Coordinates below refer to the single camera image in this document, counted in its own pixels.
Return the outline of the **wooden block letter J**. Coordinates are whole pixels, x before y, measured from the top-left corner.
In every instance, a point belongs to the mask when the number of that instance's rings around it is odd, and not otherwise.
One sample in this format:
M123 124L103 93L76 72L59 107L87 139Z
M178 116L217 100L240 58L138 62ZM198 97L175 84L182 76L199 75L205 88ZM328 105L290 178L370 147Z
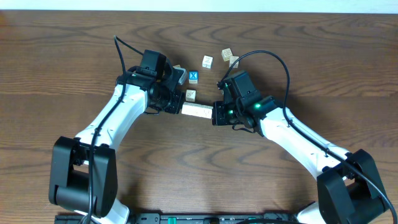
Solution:
M188 102L184 102L182 105L182 109L181 109L181 114L185 114L185 115L192 115L192 104L188 103Z

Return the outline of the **wooden block with grapes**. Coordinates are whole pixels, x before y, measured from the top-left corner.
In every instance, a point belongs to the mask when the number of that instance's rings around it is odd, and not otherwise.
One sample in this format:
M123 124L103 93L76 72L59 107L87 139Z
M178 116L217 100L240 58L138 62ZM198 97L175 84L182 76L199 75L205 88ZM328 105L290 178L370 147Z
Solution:
M201 107L201 109L202 109L202 116L204 118L207 118L207 119L211 119L212 118L212 113L213 113L213 107L212 106L203 105Z

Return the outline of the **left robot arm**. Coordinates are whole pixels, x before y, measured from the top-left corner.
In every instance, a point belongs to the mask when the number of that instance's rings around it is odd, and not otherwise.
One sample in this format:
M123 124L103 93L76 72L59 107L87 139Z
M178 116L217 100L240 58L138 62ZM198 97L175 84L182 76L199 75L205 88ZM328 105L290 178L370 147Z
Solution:
M177 114L184 68L134 66L116 80L111 99L74 138L59 137L52 151L49 202L83 215L82 223L127 223L130 211L117 198L116 153L147 108Z

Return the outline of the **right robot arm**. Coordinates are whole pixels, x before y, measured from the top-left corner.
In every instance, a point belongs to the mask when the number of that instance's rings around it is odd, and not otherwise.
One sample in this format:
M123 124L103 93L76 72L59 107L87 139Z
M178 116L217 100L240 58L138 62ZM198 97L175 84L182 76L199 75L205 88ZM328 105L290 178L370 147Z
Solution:
M372 156L327 141L273 97L227 96L214 103L212 122L243 125L278 144L309 171L317 182L318 200L296 214L299 223L370 223L387 210L397 222Z

